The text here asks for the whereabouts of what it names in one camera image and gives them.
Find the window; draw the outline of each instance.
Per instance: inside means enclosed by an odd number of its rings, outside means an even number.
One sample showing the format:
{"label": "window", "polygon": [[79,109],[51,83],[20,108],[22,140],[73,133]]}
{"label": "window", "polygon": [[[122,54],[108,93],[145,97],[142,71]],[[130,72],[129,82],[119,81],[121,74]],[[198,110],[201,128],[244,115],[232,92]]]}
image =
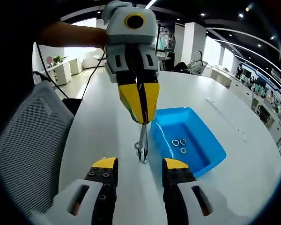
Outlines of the window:
{"label": "window", "polygon": [[[96,18],[91,18],[83,21],[73,23],[76,26],[96,27]],[[91,47],[66,47],[65,56],[69,57],[83,57],[85,53],[94,52],[96,48]]]}

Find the metal washer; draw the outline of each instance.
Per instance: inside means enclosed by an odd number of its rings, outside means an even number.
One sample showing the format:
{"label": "metal washer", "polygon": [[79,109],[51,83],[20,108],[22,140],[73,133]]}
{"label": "metal washer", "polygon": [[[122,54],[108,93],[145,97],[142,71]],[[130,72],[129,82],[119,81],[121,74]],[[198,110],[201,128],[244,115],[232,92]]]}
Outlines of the metal washer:
{"label": "metal washer", "polygon": [[186,145],[186,139],[180,139],[180,144]]}
{"label": "metal washer", "polygon": [[179,141],[178,141],[178,140],[172,140],[172,144],[173,144],[174,146],[178,147]]}
{"label": "metal washer", "polygon": [[180,148],[180,152],[182,153],[182,154],[185,154],[187,151],[186,151],[186,148]]}

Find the potted plant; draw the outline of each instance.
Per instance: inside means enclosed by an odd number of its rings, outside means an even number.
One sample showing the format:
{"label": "potted plant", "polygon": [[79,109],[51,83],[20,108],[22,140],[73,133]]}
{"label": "potted plant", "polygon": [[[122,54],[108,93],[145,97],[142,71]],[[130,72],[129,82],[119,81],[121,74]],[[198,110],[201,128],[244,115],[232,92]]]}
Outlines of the potted plant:
{"label": "potted plant", "polygon": [[54,57],[53,61],[55,64],[58,64],[58,63],[62,62],[62,58],[60,55],[57,55]]}

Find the office chair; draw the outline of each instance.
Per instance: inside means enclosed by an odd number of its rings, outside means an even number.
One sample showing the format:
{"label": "office chair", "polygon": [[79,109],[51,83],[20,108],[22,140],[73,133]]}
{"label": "office chair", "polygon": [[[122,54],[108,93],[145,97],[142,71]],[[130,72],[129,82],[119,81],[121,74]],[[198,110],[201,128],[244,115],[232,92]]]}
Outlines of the office chair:
{"label": "office chair", "polygon": [[207,66],[207,62],[205,62],[205,61],[202,61],[203,62],[203,67],[202,67],[202,69],[201,69],[201,71],[200,71],[200,73],[194,73],[194,72],[191,72],[191,74],[193,74],[193,75],[197,75],[197,76],[202,76],[202,73],[203,73],[203,71],[204,71],[204,69],[205,69],[205,67]]}
{"label": "office chair", "polygon": [[0,178],[26,215],[46,212],[58,193],[59,169],[73,114],[47,81],[37,84],[0,135]]}

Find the black cable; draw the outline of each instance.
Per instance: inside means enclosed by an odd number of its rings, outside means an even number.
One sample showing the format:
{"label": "black cable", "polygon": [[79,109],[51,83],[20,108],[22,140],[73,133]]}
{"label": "black cable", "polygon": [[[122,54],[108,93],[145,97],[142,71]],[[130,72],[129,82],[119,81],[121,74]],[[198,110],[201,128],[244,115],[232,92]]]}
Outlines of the black cable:
{"label": "black cable", "polygon": [[95,71],[96,71],[97,68],[99,67],[99,65],[100,65],[100,63],[101,63],[101,61],[102,61],[104,55],[105,55],[105,53],[103,53],[103,55],[102,55],[102,57],[101,57],[101,59],[100,59],[98,65],[96,66],[96,68],[94,69],[94,71],[92,72],[92,74],[89,76],[89,80],[88,80],[88,83],[86,84],[85,90],[84,90],[84,92],[83,92],[82,99],[83,99],[84,93],[85,93],[85,91],[86,91],[86,88],[88,88],[90,78],[92,77],[92,75],[95,73]]}
{"label": "black cable", "polygon": [[47,74],[47,77],[48,79],[55,85],[55,87],[57,87],[58,90],[60,90],[60,92],[66,97],[66,98],[69,98],[63,91],[62,89],[60,89],[60,87],[52,80],[52,78],[49,76],[48,72],[47,72],[47,69],[46,69],[46,66],[45,66],[45,63],[44,63],[44,60],[43,60],[43,57],[42,57],[42,54],[41,54],[41,50],[39,49],[39,45],[37,43],[37,50],[38,50],[38,54],[39,54],[39,57],[41,58],[41,61],[42,61],[42,64],[43,64],[43,67],[44,67],[44,70]]}

